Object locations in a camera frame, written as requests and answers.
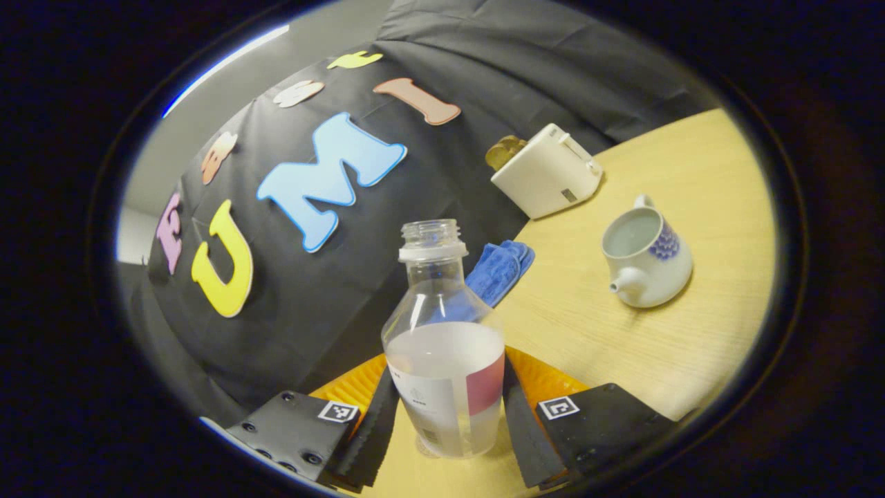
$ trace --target white appliance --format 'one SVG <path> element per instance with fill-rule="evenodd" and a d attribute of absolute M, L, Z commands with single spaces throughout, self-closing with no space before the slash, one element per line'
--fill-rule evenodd
<path fill-rule="evenodd" d="M 492 176 L 492 183 L 535 219 L 592 196 L 602 174 L 593 157 L 551 123 Z"/>

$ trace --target bottle label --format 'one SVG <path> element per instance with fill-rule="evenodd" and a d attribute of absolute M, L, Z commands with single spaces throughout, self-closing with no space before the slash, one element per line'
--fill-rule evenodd
<path fill-rule="evenodd" d="M 462 456 L 494 441 L 504 381 L 503 352 L 466 377 L 419 377 L 389 362 L 388 366 L 409 418 L 430 450 Z"/>
<path fill-rule="evenodd" d="M 417 377 L 388 366 L 409 418 L 429 449 L 443 455 L 462 455 L 454 379 Z"/>

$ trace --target yellow letter u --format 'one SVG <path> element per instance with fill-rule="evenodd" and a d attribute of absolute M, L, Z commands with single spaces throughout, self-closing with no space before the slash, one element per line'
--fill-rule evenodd
<path fill-rule="evenodd" d="M 240 313 L 252 288 L 252 252 L 230 217 L 230 205 L 230 199 L 222 202 L 209 223 L 209 235 L 219 236 L 234 261 L 234 275 L 230 282 L 221 282 L 209 261 L 209 244 L 205 241 L 196 249 L 194 262 L 190 266 L 190 277 L 200 284 L 215 311 L 226 318 Z"/>

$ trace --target yellow letter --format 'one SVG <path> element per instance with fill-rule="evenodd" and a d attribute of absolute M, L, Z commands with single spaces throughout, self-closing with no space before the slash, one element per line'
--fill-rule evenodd
<path fill-rule="evenodd" d="M 222 202 L 209 223 L 209 235 L 218 235 L 234 260 L 234 275 L 230 277 L 230 282 L 221 282 L 215 273 L 215 268 L 209 262 L 209 244 L 205 241 L 196 249 L 194 262 L 190 266 L 190 277 L 200 284 L 215 311 L 226 318 L 240 313 L 252 288 L 252 252 L 230 217 L 230 204 L 230 199 Z"/>
<path fill-rule="evenodd" d="M 333 67 L 346 67 L 347 69 L 353 69 L 354 67 L 362 67 L 372 64 L 374 61 L 379 58 L 384 57 L 383 54 L 374 53 L 369 57 L 363 57 L 366 54 L 366 51 L 359 51 L 356 53 L 346 53 L 341 57 L 335 59 L 335 62 L 326 66 L 326 69 L 332 69 Z"/>

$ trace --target plastic bottle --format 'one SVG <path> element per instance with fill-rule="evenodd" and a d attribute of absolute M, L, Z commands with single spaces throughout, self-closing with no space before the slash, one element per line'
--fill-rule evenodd
<path fill-rule="evenodd" d="M 381 331 L 390 373 L 421 442 L 469 458 L 497 435 L 504 380 L 500 320 L 464 282 L 455 220 L 403 226 L 409 290 Z"/>

